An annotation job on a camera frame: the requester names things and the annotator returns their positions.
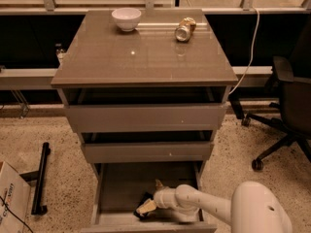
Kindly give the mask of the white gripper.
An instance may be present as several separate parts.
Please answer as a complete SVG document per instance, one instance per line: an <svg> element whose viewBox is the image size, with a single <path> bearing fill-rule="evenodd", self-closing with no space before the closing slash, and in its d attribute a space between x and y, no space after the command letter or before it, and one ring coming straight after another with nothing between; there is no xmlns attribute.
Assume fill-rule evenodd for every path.
<svg viewBox="0 0 311 233"><path fill-rule="evenodd" d="M168 186L164 187L162 182L158 179L155 179L155 194L154 200L147 199L142 205L140 205L136 212L139 215L152 212L156 207L161 209L176 209L177 200L175 196L175 188L170 188Z"/></svg>

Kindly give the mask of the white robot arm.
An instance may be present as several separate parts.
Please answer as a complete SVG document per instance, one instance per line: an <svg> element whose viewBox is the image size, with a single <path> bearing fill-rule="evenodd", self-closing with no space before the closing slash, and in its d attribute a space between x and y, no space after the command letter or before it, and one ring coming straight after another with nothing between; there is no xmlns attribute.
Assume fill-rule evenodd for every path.
<svg viewBox="0 0 311 233"><path fill-rule="evenodd" d="M135 214L146 216L156 209L171 209L185 215L202 210L229 225L231 233L293 233L291 219L279 200L257 182L241 183L228 200L188 184L171 188L156 180L155 193L140 202Z"/></svg>

